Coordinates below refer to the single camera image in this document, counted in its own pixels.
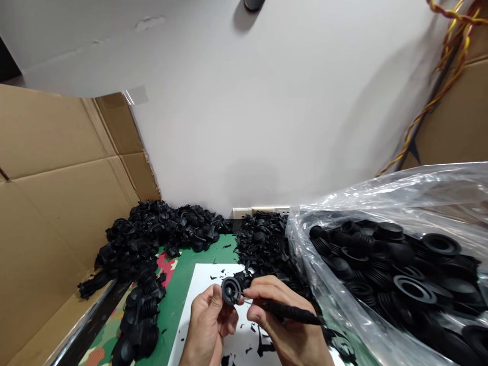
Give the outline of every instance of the clear plastic bag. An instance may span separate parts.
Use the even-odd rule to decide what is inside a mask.
[[[333,228],[350,217],[395,222],[417,238],[425,233],[451,236],[463,254],[482,261],[479,286],[487,299],[488,162],[421,166],[371,179],[315,204],[293,207],[287,225],[290,250],[327,313],[326,321],[355,334],[381,365],[453,365],[363,307],[318,255],[310,228]]]

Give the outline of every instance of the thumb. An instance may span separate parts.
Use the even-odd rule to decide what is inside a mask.
[[[257,305],[249,308],[248,320],[257,323],[274,341],[282,333],[283,325],[272,314]]]
[[[212,299],[210,300],[210,304],[208,304],[207,312],[210,314],[210,316],[217,318],[220,310],[222,310],[222,306],[224,305],[224,301],[222,299],[222,288],[219,285],[213,285],[212,291]]]

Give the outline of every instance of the right hand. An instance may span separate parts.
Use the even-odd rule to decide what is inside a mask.
[[[292,320],[282,323],[256,305],[260,298],[271,299],[316,314],[314,307],[307,300],[275,276],[254,279],[243,294],[253,299],[253,305],[248,310],[248,320],[258,323],[269,334],[283,366],[334,365],[320,326],[301,324]]]

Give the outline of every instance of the cardboard box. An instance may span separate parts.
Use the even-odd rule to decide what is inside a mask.
[[[483,7],[479,17],[488,18],[488,7]],[[400,169],[488,161],[486,95],[488,27],[477,26],[472,31],[463,73],[421,123]]]
[[[160,199],[125,97],[0,85],[0,364],[41,365],[97,301],[79,297],[105,229]]]

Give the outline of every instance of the white wall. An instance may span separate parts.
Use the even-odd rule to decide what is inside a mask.
[[[424,0],[266,0],[257,16],[239,0],[0,9],[27,87],[144,86],[134,111],[163,197],[226,216],[373,177],[426,102],[447,24]]]

